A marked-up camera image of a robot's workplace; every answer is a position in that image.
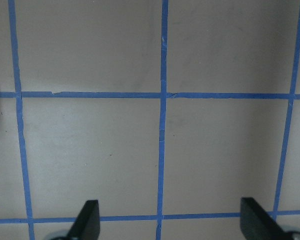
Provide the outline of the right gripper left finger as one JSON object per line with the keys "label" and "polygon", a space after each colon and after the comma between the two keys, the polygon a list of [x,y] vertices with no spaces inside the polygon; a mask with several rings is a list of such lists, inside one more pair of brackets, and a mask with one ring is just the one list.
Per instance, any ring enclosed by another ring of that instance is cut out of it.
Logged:
{"label": "right gripper left finger", "polygon": [[87,200],[67,233],[68,240],[97,240],[100,235],[98,200]]}

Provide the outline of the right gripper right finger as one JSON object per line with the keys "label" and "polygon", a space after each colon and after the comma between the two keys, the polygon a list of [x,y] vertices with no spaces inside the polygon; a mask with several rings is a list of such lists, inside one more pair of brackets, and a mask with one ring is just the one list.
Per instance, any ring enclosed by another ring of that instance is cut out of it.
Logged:
{"label": "right gripper right finger", "polygon": [[285,232],[252,197],[240,200],[240,230],[246,240],[289,240]]}

